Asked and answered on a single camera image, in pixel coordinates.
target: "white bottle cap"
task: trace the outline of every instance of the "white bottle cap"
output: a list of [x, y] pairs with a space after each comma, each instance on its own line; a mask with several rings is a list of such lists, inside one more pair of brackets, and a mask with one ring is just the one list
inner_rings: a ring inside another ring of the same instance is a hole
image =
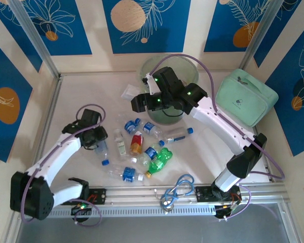
[[135, 164], [136, 162], [137, 162], [137, 158], [131, 158], [131, 162], [133, 163], [133, 164]]
[[144, 177], [144, 174], [138, 174], [137, 180], [142, 181]]

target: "transparent bowl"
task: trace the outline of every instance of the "transparent bowl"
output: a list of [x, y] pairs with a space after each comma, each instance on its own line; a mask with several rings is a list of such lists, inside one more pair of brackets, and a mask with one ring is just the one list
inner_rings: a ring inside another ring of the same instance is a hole
[[[142, 82], [142, 78], [146, 76], [148, 72], [155, 67], [155, 65], [164, 57], [168, 56], [159, 55], [154, 56], [147, 59], [142, 67], [138, 71], [138, 79], [141, 85], [141, 88], [148, 93], [149, 88]], [[171, 57], [165, 60], [161, 65], [157, 68], [157, 70], [163, 67], [171, 67], [174, 72], [176, 73], [178, 79], [180, 79], [185, 86], [190, 83], [197, 83], [198, 81], [198, 70], [196, 66], [187, 58], [185, 57]], [[149, 117], [155, 121], [156, 123], [162, 125], [171, 125], [177, 123], [182, 119], [184, 113], [181, 110], [176, 110], [173, 107], [164, 110], [156, 110], [156, 111], [147, 111]]]

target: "white wall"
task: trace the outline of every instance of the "white wall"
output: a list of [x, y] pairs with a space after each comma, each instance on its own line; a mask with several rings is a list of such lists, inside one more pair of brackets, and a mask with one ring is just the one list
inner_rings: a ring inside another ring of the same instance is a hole
[[0, 20], [0, 48], [32, 86], [32, 94], [21, 121], [7, 163], [0, 161], [0, 240], [5, 236], [12, 211], [10, 210], [10, 179], [16, 171], [25, 171], [32, 163], [36, 136], [43, 126], [48, 101], [55, 87], [46, 65], [39, 73], [34, 69]]
[[[303, 31], [304, 0], [295, 10], [260, 68], [257, 68], [254, 60], [251, 60], [246, 71], [265, 82]], [[268, 138], [266, 145], [268, 152], [279, 163], [286, 175], [286, 189], [304, 236], [304, 152], [295, 157], [292, 156], [274, 109], [261, 120], [258, 128]]]
[[[204, 53], [205, 43], [217, 0], [191, 0], [183, 52], [202, 60], [210, 69], [235, 69], [244, 52]], [[54, 56], [58, 70], [64, 72], [136, 71], [155, 53], [112, 53], [102, 1], [76, 0], [92, 55]]]

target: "bottle label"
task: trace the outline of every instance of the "bottle label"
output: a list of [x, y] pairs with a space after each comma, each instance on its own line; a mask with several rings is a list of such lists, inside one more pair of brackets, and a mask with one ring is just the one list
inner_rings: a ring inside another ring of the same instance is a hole
[[179, 140], [181, 140], [181, 139], [184, 139], [186, 136], [182, 136], [182, 137], [179, 137], [179, 138], [175, 138], [175, 139], [173, 139], [173, 142], [175, 142], [175, 141], [179, 141]]
[[151, 158], [154, 159], [155, 156], [157, 156], [157, 152], [155, 151], [155, 149], [149, 147], [145, 153]]
[[118, 151], [120, 153], [120, 155], [126, 155], [126, 148], [125, 148], [125, 143], [122, 141], [122, 142], [118, 142], [117, 143], [117, 147], [118, 147]]
[[135, 174], [135, 169], [125, 167], [123, 172], [123, 181], [133, 182], [134, 174]]
[[150, 131], [153, 127], [154, 124], [147, 122], [143, 127], [143, 131], [145, 131], [147, 134], [150, 134]]
[[126, 130], [129, 134], [131, 134], [131, 132], [135, 129], [135, 127], [136, 127], [136, 125], [135, 125], [135, 123], [134, 123], [132, 120], [130, 120], [129, 122], [127, 122], [127, 123], [125, 124], [125, 126], [124, 126], [125, 130]]

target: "blue bottle cap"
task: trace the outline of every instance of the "blue bottle cap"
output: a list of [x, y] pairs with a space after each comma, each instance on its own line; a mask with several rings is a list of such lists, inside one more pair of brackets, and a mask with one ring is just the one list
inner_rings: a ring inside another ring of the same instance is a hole
[[103, 166], [107, 166], [107, 165], [109, 165], [109, 160], [105, 159], [105, 160], [103, 160], [103, 161], [101, 162], [101, 164], [102, 164]]
[[163, 147], [165, 143], [164, 143], [163, 140], [160, 140], [160, 141], [159, 141], [159, 144], [160, 144], [161, 147]]
[[193, 128], [188, 128], [187, 131], [188, 131], [188, 134], [192, 134], [194, 132]]

